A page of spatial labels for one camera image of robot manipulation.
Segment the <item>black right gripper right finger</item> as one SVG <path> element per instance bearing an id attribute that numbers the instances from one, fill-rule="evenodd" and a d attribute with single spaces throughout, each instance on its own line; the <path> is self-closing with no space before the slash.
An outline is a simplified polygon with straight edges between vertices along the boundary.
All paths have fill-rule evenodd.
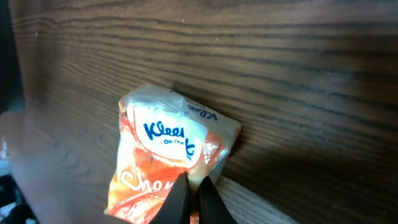
<path id="1" fill-rule="evenodd" d="M 238 224 L 209 176 L 202 180 L 198 188 L 198 211 L 199 224 Z"/>

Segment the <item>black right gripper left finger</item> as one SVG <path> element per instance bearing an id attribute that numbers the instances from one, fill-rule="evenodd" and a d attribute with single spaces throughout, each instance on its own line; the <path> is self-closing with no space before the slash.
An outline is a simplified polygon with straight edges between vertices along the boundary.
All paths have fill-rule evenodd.
<path id="1" fill-rule="evenodd" d="M 182 173 L 150 224 L 190 224 L 190 186 Z"/>

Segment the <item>teal orange tissue pack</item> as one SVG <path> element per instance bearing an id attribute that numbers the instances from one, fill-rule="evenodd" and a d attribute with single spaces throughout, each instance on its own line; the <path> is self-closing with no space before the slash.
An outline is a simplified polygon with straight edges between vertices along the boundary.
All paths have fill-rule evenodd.
<path id="1" fill-rule="evenodd" d="M 168 88 L 144 84 L 119 101 L 119 146 L 104 214 L 149 223 L 177 177 L 196 191 L 223 170 L 242 124 Z"/>

